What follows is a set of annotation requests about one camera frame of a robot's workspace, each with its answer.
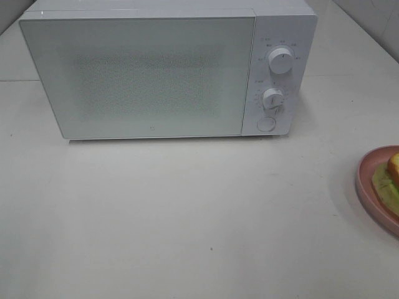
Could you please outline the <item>round white door button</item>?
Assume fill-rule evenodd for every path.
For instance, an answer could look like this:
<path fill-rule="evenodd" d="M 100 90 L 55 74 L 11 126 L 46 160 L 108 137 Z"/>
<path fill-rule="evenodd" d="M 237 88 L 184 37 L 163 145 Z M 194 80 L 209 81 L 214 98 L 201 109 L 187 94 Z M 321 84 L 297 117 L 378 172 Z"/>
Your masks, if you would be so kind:
<path fill-rule="evenodd" d="M 273 131 L 275 127 L 276 120 L 271 116 L 265 116 L 257 122 L 257 128 L 259 131 L 270 132 Z"/>

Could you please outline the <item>white microwave door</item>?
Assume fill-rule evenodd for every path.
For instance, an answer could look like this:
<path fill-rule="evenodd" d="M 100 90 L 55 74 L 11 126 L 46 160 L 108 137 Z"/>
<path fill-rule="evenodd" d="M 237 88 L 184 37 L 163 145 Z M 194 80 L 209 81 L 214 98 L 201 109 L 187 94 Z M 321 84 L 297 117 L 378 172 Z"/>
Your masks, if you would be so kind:
<path fill-rule="evenodd" d="M 65 19 L 20 23 L 69 140 L 235 136 L 254 19 Z"/>

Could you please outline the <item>pink round plate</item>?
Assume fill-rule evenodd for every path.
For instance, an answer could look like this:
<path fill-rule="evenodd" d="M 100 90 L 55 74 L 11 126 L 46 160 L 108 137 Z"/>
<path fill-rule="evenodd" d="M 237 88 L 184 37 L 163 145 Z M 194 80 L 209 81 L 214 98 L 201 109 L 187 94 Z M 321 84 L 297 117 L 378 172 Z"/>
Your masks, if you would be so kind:
<path fill-rule="evenodd" d="M 398 216 L 387 209 L 380 201 L 372 183 L 372 176 L 377 167 L 386 163 L 398 152 L 398 145 L 375 148 L 366 153 L 359 161 L 355 187 L 358 200 L 370 217 L 391 235 L 398 238 Z"/>

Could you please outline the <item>toast sandwich with lettuce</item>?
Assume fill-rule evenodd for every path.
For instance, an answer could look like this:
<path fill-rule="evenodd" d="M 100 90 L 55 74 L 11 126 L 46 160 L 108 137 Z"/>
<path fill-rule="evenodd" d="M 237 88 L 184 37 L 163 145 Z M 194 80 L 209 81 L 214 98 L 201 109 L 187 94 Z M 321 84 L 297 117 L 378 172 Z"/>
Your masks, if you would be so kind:
<path fill-rule="evenodd" d="M 398 215 L 398 153 L 376 168 L 372 184 L 381 203 Z"/>

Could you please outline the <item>lower white timer knob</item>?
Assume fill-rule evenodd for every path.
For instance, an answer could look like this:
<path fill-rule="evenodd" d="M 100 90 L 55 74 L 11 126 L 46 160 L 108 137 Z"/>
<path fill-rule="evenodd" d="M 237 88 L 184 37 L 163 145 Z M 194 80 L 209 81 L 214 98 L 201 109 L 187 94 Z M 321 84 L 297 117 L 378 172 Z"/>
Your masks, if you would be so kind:
<path fill-rule="evenodd" d="M 276 108 L 284 103 L 285 96 L 278 88 L 268 88 L 262 94 L 262 104 L 265 110 Z"/>

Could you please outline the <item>upper white power knob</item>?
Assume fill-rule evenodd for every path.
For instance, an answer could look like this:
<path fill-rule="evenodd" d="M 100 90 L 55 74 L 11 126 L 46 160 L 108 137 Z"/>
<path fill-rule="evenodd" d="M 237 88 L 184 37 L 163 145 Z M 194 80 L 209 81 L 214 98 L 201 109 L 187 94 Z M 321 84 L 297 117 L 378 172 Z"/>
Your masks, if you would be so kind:
<path fill-rule="evenodd" d="M 294 52 L 286 45 L 278 45 L 268 53 L 267 63 L 274 74 L 285 74 L 293 67 Z"/>

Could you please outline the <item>white microwave oven body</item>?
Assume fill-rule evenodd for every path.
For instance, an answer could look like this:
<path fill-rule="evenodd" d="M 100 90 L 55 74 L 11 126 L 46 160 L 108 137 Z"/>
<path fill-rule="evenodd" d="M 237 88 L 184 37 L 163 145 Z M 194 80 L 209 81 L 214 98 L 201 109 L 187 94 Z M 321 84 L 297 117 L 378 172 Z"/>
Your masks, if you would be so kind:
<path fill-rule="evenodd" d="M 242 130 L 235 136 L 285 135 L 291 126 L 299 90 L 317 25 L 317 15 L 305 1 L 36 1 L 19 20 L 65 19 L 254 19 L 248 84 Z M 268 53 L 278 45 L 294 52 L 290 71 L 271 72 Z M 265 110 L 262 94 L 268 88 L 282 90 L 284 103 Z M 257 122 L 271 116 L 273 131 L 263 132 Z"/>

